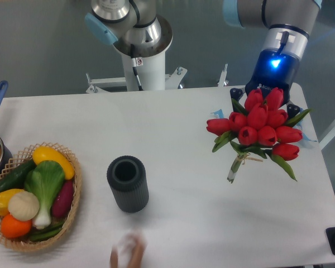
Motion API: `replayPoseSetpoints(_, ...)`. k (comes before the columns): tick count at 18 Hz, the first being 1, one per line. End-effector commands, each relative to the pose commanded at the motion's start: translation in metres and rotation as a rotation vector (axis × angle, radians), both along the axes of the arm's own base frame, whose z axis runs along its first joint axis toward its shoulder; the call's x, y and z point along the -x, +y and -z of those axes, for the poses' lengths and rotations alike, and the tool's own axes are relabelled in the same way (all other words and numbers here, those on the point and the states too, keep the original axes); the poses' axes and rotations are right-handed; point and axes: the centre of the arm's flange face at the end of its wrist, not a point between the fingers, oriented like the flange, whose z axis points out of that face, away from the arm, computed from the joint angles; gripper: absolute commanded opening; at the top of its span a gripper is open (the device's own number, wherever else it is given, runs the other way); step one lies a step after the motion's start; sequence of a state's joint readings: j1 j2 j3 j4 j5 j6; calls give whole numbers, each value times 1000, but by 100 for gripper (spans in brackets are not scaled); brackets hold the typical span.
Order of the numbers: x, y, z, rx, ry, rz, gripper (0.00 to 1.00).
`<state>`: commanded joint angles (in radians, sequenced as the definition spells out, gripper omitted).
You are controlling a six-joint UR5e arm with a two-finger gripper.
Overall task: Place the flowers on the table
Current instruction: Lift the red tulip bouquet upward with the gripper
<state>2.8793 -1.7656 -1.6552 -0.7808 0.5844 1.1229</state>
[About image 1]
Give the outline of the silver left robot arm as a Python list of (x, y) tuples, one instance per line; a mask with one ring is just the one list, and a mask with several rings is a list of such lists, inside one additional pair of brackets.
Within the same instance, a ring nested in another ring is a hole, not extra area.
[[(165, 73), (165, 53), (173, 33), (167, 20), (156, 14), (155, 1), (92, 1), (91, 5), (85, 23), (100, 42), (114, 46), (121, 54), (129, 91), (180, 88), (185, 70)], [(260, 23), (268, 29), (251, 80), (243, 88), (232, 88), (231, 98), (238, 101), (257, 88), (269, 95), (278, 87), (283, 90), (284, 104), (292, 118), (300, 108), (290, 100), (290, 88), (308, 38), (288, 15), (291, 8), (292, 3), (284, 1), (223, 3), (229, 24)]]

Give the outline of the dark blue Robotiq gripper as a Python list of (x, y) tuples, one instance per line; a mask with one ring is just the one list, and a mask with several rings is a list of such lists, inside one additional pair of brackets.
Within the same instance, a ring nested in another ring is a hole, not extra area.
[[(247, 95), (254, 89), (261, 89), (265, 98), (274, 88), (283, 91), (283, 105), (290, 100), (290, 89), (299, 69), (299, 59), (287, 54), (277, 54), (276, 51), (263, 50), (257, 60), (250, 81), (245, 86)], [(240, 106), (244, 95), (243, 88), (230, 89), (232, 105)], [(294, 118), (300, 113), (300, 107), (289, 103), (286, 106), (288, 118)]]

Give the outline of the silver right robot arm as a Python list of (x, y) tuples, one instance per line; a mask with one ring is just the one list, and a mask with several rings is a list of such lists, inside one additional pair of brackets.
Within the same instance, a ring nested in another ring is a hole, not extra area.
[(225, 22), (234, 27), (265, 27), (266, 39), (245, 92), (260, 88), (266, 97), (273, 88), (283, 91), (283, 103), (299, 69), (321, 1), (224, 1)]

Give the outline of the blurred human hand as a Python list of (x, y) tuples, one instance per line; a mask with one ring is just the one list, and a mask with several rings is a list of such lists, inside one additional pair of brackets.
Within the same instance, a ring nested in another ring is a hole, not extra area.
[(125, 235), (117, 246), (111, 249), (109, 267), (142, 267), (146, 241), (141, 232)]

